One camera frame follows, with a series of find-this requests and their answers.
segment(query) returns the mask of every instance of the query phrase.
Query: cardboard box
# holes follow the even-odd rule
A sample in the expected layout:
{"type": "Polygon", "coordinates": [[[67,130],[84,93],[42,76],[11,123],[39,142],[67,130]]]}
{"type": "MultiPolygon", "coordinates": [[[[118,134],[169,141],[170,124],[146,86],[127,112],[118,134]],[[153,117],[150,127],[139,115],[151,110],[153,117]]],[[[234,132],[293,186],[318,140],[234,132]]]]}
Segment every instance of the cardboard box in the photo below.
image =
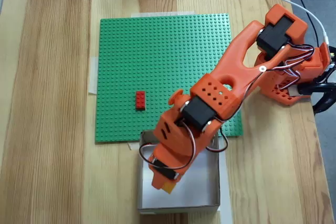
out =
{"type": "MultiPolygon", "coordinates": [[[[141,133],[140,145],[157,143],[152,131],[141,133]]],[[[218,135],[212,141],[218,148],[218,135]]],[[[154,147],[145,147],[144,156],[149,157],[154,147]]],[[[202,151],[171,194],[152,187],[153,172],[139,157],[138,210],[141,214],[168,214],[192,211],[217,211],[220,205],[219,155],[202,151]]]]}

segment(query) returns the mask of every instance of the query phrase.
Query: green lego baseplate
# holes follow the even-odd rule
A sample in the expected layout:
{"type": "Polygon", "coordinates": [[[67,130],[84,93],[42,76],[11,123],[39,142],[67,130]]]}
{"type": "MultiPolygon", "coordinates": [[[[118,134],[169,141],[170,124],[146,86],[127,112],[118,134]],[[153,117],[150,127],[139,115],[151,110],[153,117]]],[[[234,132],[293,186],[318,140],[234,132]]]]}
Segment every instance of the green lego baseplate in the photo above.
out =
{"type": "MultiPolygon", "coordinates": [[[[211,72],[231,42],[228,14],[102,19],[100,23],[96,142],[137,141],[153,130],[177,89],[211,72]],[[135,109],[145,91],[146,109],[135,109]]],[[[243,134],[238,112],[223,126],[243,134]]]]}

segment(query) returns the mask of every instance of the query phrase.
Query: yellow object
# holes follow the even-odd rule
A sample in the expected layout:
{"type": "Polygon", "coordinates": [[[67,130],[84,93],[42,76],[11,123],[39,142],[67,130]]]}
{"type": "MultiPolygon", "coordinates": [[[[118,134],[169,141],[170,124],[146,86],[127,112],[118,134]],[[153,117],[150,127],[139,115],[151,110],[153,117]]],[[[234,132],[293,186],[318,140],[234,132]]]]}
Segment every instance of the yellow object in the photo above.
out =
{"type": "Polygon", "coordinates": [[[175,186],[176,186],[176,183],[166,182],[164,183],[162,190],[170,194],[175,186]]]}

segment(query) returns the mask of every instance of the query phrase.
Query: wooden table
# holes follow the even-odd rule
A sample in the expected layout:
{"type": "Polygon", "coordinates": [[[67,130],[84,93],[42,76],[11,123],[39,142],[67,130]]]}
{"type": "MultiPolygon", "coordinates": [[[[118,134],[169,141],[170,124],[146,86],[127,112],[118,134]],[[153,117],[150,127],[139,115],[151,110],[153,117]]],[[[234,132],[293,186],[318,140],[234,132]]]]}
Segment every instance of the wooden table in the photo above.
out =
{"type": "MultiPolygon", "coordinates": [[[[101,18],[229,13],[233,37],[278,0],[4,0],[0,15],[0,223],[220,223],[219,214],[139,217],[137,152],[95,145],[89,57],[101,18]]],[[[257,49],[248,52],[252,65],[257,49]]],[[[258,92],[227,166],[235,223],[333,223],[310,103],[258,92]]]]}

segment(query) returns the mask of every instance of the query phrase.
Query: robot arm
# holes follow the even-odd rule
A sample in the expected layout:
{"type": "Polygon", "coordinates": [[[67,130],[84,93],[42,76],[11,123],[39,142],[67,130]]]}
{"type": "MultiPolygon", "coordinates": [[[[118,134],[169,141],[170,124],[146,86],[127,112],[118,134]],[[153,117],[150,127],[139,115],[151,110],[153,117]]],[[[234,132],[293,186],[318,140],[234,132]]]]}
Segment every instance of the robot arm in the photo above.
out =
{"type": "Polygon", "coordinates": [[[264,25],[251,22],[230,43],[215,69],[195,83],[190,94],[177,90],[171,96],[172,107],[161,115],[154,130],[160,143],[148,160],[154,172],[153,187],[170,193],[199,152],[257,86],[266,96],[286,105],[304,97],[290,97],[286,86],[311,82],[330,64],[325,43],[320,48],[303,45],[306,30],[305,22],[275,5],[264,25]],[[254,42],[261,53],[255,66],[248,68],[243,60],[254,42]]]}

